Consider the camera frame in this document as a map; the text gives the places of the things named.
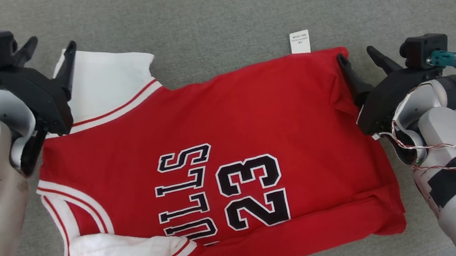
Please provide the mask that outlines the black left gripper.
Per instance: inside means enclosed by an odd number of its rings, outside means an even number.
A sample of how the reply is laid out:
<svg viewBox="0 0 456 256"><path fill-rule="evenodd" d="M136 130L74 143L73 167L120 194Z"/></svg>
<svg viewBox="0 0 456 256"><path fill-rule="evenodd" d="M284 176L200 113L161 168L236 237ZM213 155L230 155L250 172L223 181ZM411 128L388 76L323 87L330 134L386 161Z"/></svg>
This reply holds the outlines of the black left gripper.
<svg viewBox="0 0 456 256"><path fill-rule="evenodd" d="M49 133L68 135L74 124L68 102L72 98L73 71L77 43L70 41L54 79L33 68L25 67L38 46L38 38L30 37L21 48L12 41L13 65L0 68L0 87L12 92L37 116L47 123Z"/></svg>

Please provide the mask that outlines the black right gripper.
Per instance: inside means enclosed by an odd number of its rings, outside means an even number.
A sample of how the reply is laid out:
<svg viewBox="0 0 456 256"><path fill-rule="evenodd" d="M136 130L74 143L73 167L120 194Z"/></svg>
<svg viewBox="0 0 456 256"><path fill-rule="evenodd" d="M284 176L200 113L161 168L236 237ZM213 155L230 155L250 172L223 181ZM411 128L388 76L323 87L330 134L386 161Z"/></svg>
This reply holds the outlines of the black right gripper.
<svg viewBox="0 0 456 256"><path fill-rule="evenodd" d="M444 67L429 70L403 69L401 65L379 52L367 47L367 54L386 77L376 87L366 83L352 68L343 54L336 56L339 67L348 85L354 104L360 109L357 125L365 135L374 135L388 130L388 121L405 96L423 82L443 74Z"/></svg>

